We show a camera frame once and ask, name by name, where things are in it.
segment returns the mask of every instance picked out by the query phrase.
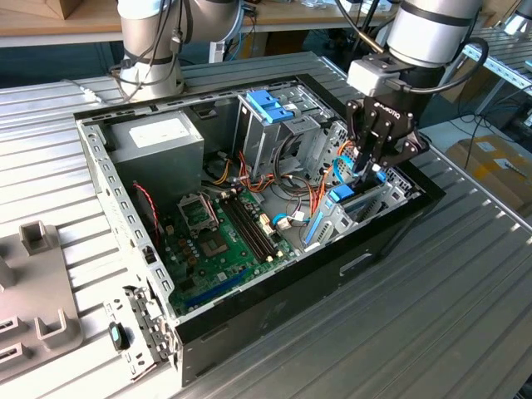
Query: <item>wooden shelf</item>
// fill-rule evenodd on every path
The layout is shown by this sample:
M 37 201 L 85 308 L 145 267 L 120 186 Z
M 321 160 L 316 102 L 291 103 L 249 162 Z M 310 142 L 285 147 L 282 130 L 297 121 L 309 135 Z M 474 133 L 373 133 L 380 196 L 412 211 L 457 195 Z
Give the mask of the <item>wooden shelf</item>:
M 115 0 L 85 0 L 66 20 L 0 10 L 0 36 L 120 32 Z
M 328 6 L 323 10 L 314 10 L 299 2 L 282 3 L 263 0 L 262 3 L 258 4 L 257 9 L 257 25 L 344 21 L 342 14 L 334 6 Z M 389 14 L 377 14 L 376 19 L 379 21 L 388 16 Z M 252 25 L 249 18 L 244 19 L 244 25 Z M 115 0 L 85 0 L 66 21 L 0 10 L 0 37 L 120 31 L 120 16 L 116 11 Z
M 284 24 L 316 24 L 316 23 L 340 23 L 345 22 L 338 7 L 328 5 L 325 9 L 313 9 L 305 7 L 299 1 L 274 2 L 263 0 L 257 4 L 257 25 L 284 25 Z M 392 12 L 378 13 L 374 21 L 382 21 L 390 17 Z M 350 12 L 353 20 L 357 18 L 357 12 Z M 252 25 L 249 18 L 244 20 L 245 26 Z

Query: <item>motherboard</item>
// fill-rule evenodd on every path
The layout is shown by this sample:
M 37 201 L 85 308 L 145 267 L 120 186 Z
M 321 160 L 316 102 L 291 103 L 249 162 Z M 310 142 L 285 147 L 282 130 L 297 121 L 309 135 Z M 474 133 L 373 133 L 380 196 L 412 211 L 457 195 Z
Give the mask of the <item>motherboard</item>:
M 198 193 L 178 208 L 161 222 L 161 255 L 175 282 L 170 304 L 178 315 L 296 257 L 247 190 L 215 199 Z

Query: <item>gray plastic holder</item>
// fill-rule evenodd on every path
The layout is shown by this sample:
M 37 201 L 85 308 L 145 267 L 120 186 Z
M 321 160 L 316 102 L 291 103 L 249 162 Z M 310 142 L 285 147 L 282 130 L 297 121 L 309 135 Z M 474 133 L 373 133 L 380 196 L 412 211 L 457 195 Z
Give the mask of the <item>gray plastic holder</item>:
M 82 341 L 56 228 L 21 225 L 0 239 L 0 382 Z

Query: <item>white label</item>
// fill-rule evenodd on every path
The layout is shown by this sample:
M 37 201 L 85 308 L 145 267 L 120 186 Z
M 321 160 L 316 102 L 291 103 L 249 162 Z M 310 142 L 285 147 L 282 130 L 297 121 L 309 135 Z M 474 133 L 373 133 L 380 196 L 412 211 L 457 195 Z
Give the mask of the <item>white label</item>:
M 305 213 L 301 212 L 301 211 L 298 211 L 298 212 L 295 213 L 293 218 L 295 220 L 299 221 L 299 222 L 303 222 L 305 220 Z
M 488 143 L 487 141 L 482 141 L 476 144 L 485 152 L 491 152 L 491 151 L 497 150 L 494 146 L 491 145 L 491 143 Z
M 132 127 L 130 135 L 136 146 L 139 148 L 149 145 L 163 143 L 168 140 L 186 137 L 189 132 L 186 130 L 183 122 L 179 119 L 169 119 L 149 125 Z
M 502 169 L 510 169 L 513 165 L 509 160 L 506 158 L 499 158 L 498 160 L 494 160 L 497 165 L 499 165 Z

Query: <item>red cable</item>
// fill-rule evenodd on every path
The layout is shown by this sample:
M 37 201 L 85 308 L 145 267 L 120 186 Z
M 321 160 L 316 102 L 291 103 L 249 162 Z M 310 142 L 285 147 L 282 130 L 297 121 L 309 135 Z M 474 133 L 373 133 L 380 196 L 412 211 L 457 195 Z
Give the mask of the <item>red cable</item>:
M 155 211 L 155 203 L 153 202 L 151 196 L 148 194 L 148 191 L 146 191 L 144 187 L 142 187 L 138 183 L 133 183 L 133 187 L 140 190 L 150 203 L 151 211 L 153 212 L 153 219 L 155 221 L 155 244 L 159 246 L 159 218 L 157 218 L 157 212 Z

